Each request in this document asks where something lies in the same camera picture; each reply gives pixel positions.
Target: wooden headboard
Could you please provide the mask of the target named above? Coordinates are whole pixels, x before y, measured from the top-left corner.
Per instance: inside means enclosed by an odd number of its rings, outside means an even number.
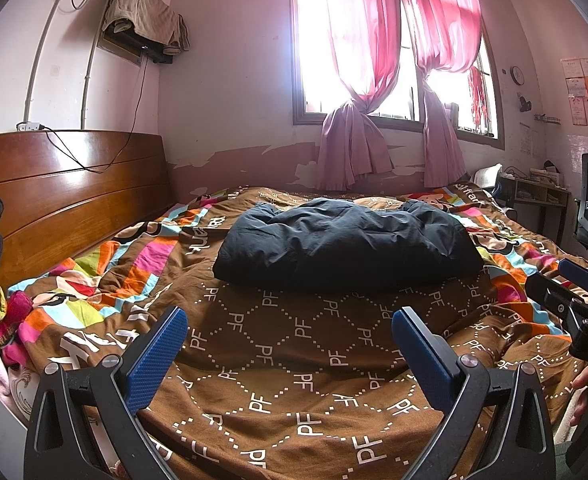
[[[58,135],[82,165],[100,171],[129,133],[61,130]],[[65,149],[54,134],[49,137]],[[80,168],[46,132],[0,134],[0,198],[3,287],[36,278],[174,203],[163,139],[148,134],[132,134],[104,173]]]

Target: peeling paint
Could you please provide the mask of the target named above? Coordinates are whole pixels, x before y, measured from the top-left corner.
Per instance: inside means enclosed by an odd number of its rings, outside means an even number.
[[[391,146],[396,158],[403,146]],[[319,147],[299,142],[273,148],[254,146],[216,152],[202,166],[170,166],[169,173],[177,200],[189,202],[194,196],[233,186],[267,186],[288,191],[309,191],[316,182]],[[396,196],[424,189],[421,164],[398,164],[394,172],[372,174],[352,186],[352,192]],[[185,183],[192,191],[187,191]]]

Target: finger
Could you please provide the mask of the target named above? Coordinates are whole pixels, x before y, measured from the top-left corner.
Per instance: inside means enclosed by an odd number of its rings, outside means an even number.
[[[588,385],[588,366],[586,368],[584,368],[584,370],[581,371],[581,373],[579,373],[576,376],[576,378],[571,383],[571,387],[574,390],[579,390],[581,388],[584,388],[587,385]]]
[[[576,403],[576,407],[574,408],[573,416],[570,420],[570,426],[577,426],[580,423],[580,419],[582,418],[583,413],[587,409],[587,402],[588,402],[588,395],[587,390],[580,394],[580,398],[578,398],[578,402]]]
[[[582,414],[585,413],[585,410],[587,409],[587,403],[588,403],[588,394],[587,394],[587,390],[585,390],[584,392],[582,392],[580,394],[580,398],[578,399],[578,402],[576,403],[576,408],[574,409],[574,416],[577,416],[577,417],[582,416]]]

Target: pink curtain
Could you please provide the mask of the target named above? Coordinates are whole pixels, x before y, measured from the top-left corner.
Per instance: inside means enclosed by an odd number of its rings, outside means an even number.
[[[472,96],[472,117],[476,128],[480,128],[483,119],[487,123],[487,98],[485,97],[482,74],[475,66],[469,69],[468,82],[469,93]]]
[[[403,0],[416,66],[466,72],[480,49],[478,0]],[[446,186],[465,174],[462,151],[439,96],[425,83],[425,187]]]
[[[387,142],[367,117],[394,89],[401,48],[400,0],[318,0],[334,68],[351,100],[323,123],[316,187],[344,190],[392,171]]]

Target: white pipe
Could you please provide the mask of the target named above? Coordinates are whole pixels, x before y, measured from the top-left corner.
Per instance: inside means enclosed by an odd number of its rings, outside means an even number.
[[[96,51],[96,45],[98,45],[98,40],[100,39],[101,34],[103,33],[103,20],[105,17],[105,12],[107,12],[109,6],[110,0],[107,0],[105,2],[103,12],[101,12],[101,18],[98,22],[98,28],[96,29],[94,40],[92,41],[90,57],[87,60],[87,72],[85,73],[85,85],[83,88],[83,101],[81,102],[81,130],[85,129],[85,112],[87,111],[87,92],[90,86],[90,73],[92,72],[92,63],[94,63],[94,52]]]
[[[60,0],[54,0],[54,4],[52,5],[52,10],[50,10],[50,15],[45,22],[45,26],[43,27],[43,32],[40,35],[39,46],[36,48],[36,54],[34,54],[34,62],[32,63],[32,72],[30,73],[30,82],[27,85],[27,95],[25,97],[25,109],[23,111],[23,121],[27,122],[30,120],[30,108],[32,107],[32,95],[34,93],[34,82],[36,81],[36,71],[39,68],[39,61],[40,61],[40,54],[43,52],[43,45],[45,45],[45,38],[50,30],[50,25],[52,24],[52,19],[54,18],[54,14],[56,13],[56,9],[58,9],[58,4]]]

